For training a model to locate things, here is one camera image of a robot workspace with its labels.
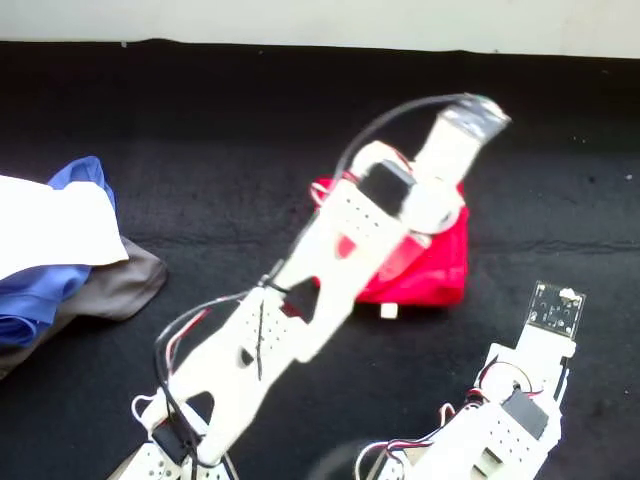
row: circuit board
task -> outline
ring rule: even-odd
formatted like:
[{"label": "circuit board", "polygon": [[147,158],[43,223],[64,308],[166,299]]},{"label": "circuit board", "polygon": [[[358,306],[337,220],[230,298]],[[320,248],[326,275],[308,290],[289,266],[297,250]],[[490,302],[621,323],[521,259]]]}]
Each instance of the circuit board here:
[{"label": "circuit board", "polygon": [[585,295],[571,288],[537,282],[533,291],[527,323],[575,338]]}]

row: gray cloth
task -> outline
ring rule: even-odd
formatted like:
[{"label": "gray cloth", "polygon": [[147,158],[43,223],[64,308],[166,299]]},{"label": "gray cloth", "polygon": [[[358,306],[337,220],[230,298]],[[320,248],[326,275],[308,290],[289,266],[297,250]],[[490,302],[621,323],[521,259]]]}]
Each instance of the gray cloth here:
[{"label": "gray cloth", "polygon": [[78,316],[106,318],[116,322],[133,317],[160,290],[167,267],[155,255],[122,237],[129,260],[91,269],[80,290],[63,302],[46,331],[26,348],[0,346],[0,379],[24,362],[33,351]]}]

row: blue cloth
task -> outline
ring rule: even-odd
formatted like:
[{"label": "blue cloth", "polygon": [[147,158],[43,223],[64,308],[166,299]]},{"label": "blue cloth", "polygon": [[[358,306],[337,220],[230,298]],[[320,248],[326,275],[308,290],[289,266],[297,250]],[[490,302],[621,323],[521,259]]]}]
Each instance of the blue cloth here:
[{"label": "blue cloth", "polygon": [[[75,181],[98,184],[115,210],[113,190],[97,157],[71,162],[48,183],[61,190]],[[29,268],[0,280],[0,344],[28,346],[53,323],[58,305],[85,284],[90,272],[86,265],[54,265]]]}]

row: red fabric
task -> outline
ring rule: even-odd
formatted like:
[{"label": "red fabric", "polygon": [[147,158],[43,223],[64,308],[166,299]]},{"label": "red fabric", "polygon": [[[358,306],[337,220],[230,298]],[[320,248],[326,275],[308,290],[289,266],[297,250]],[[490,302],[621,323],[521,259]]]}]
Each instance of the red fabric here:
[{"label": "red fabric", "polygon": [[[329,188],[330,178],[315,183]],[[462,194],[462,185],[458,191]],[[320,199],[322,192],[317,192]],[[467,276],[467,221],[463,207],[458,221],[432,238],[427,249],[407,236],[358,296],[360,303],[447,306],[459,303]]]}]

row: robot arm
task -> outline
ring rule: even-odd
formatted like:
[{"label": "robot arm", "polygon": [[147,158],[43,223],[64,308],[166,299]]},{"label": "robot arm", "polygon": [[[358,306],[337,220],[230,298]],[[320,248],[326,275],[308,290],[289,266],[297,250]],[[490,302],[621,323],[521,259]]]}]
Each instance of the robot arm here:
[{"label": "robot arm", "polygon": [[[180,330],[167,338],[166,365],[158,367],[166,370],[166,375],[161,372],[162,388],[139,416],[150,439],[142,455],[147,459],[134,459],[122,480],[141,478],[137,475],[151,465],[148,458],[164,467],[147,469],[145,478],[154,478],[154,472],[155,478],[163,472],[183,480],[206,478],[213,471],[222,471],[220,478],[231,477],[228,466],[220,463],[223,456],[289,364],[313,358],[406,236],[428,245],[430,235],[455,218],[462,205],[456,185],[480,148],[509,119],[482,97],[443,98],[455,103],[440,113],[415,162],[406,162],[394,149],[374,142],[360,150],[345,171],[360,137],[378,125],[374,122],[354,139],[339,162],[334,187],[289,256],[242,296],[225,324],[171,372],[173,342],[199,320],[200,313],[193,312],[184,325],[176,326]],[[383,119],[399,115],[403,107],[428,103],[409,102]],[[314,278],[320,282],[319,290],[313,286]],[[210,393],[215,402],[208,420],[186,403],[202,392]],[[185,446],[185,438],[190,446]]]},{"label": "robot arm", "polygon": [[423,439],[383,442],[367,479],[533,479],[560,440],[567,361],[584,300],[538,282],[516,348],[491,345],[460,411],[445,407],[441,427]]}]

